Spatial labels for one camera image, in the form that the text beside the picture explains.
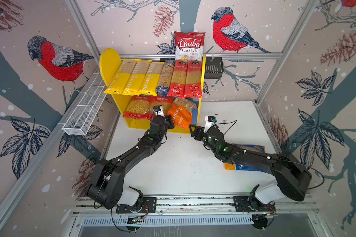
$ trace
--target pasta package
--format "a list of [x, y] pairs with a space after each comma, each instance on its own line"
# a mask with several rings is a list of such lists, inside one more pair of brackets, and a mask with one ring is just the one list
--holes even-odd
[[137, 120], [149, 119], [150, 97], [133, 96], [125, 110], [124, 118], [133, 118]]
[[197, 108], [193, 102], [186, 99], [175, 98], [168, 114], [171, 115], [171, 119], [176, 126], [190, 130], [189, 125], [192, 122], [193, 108]]
[[138, 94], [145, 94], [151, 96], [157, 95], [156, 93], [157, 83], [163, 67], [164, 67], [163, 62], [150, 63], [149, 69], [141, 84], [141, 88], [138, 91]]
[[131, 73], [136, 66], [137, 59], [124, 59], [114, 78], [105, 90], [106, 94], [122, 94]]
[[169, 92], [169, 86], [171, 83], [171, 77], [173, 76], [174, 65], [175, 65], [175, 60], [165, 61], [156, 88], [157, 95], [167, 96], [167, 93]]
[[202, 62], [190, 61], [187, 67], [185, 97], [202, 98], [202, 88], [200, 82], [202, 80]]
[[145, 78], [145, 75], [148, 71], [151, 62], [152, 60], [138, 59], [138, 62], [135, 68], [133, 69], [132, 74], [124, 88], [123, 95], [139, 95], [138, 91], [141, 87], [142, 81]]
[[164, 115], [167, 116], [173, 101], [174, 99], [171, 97], [152, 96], [150, 98], [150, 113], [153, 114], [154, 106], [162, 105], [162, 111]]
[[171, 77], [168, 96], [185, 99], [185, 83], [187, 74], [187, 63], [181, 60], [175, 61], [173, 76]]
[[175, 59], [183, 61], [201, 61], [203, 56], [205, 33], [174, 32]]

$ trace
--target black basket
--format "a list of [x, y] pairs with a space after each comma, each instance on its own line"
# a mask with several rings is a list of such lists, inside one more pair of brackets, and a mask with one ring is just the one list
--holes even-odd
[[220, 79], [224, 72], [223, 58], [206, 58], [204, 79]]

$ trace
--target pine cone illustration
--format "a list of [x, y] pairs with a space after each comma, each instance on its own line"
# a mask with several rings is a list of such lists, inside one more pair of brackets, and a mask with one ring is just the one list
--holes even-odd
[[286, 126], [279, 121], [278, 117], [274, 119], [271, 117], [270, 128], [273, 131], [273, 134], [276, 137], [278, 144], [282, 146], [282, 144], [284, 144], [284, 142], [289, 138]]
[[77, 177], [77, 182], [72, 187], [72, 189], [75, 189], [74, 194], [78, 195], [75, 202], [77, 202], [78, 199], [83, 195], [83, 191], [90, 181], [90, 177], [94, 168], [95, 164], [93, 164], [89, 159], [85, 159], [80, 165], [78, 170], [78, 174], [80, 176]]
[[320, 64], [327, 63], [327, 66], [342, 61], [348, 61], [356, 53], [356, 30], [340, 37], [337, 42], [326, 50], [320, 57]]
[[173, 25], [173, 12], [167, 6], [159, 6], [158, 11], [155, 12], [153, 25], [153, 34], [159, 38], [161, 35], [166, 34]]
[[0, 30], [11, 31], [17, 24], [23, 25], [23, 16], [19, 10], [24, 10], [14, 0], [0, 0], [0, 9], [3, 13], [0, 14]]

